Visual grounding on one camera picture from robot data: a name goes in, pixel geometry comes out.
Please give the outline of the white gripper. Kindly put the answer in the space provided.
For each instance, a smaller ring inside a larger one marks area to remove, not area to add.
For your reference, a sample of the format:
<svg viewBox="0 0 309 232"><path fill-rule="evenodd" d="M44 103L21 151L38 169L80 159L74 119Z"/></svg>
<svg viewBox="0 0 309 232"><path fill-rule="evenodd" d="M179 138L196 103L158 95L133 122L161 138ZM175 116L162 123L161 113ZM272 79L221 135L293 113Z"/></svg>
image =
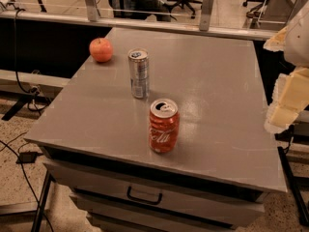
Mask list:
<svg viewBox="0 0 309 232"><path fill-rule="evenodd" d="M267 109L265 129L281 133L309 105L309 1L295 17L264 43L264 49L283 51L287 62L296 67L290 74L280 73Z"/></svg>

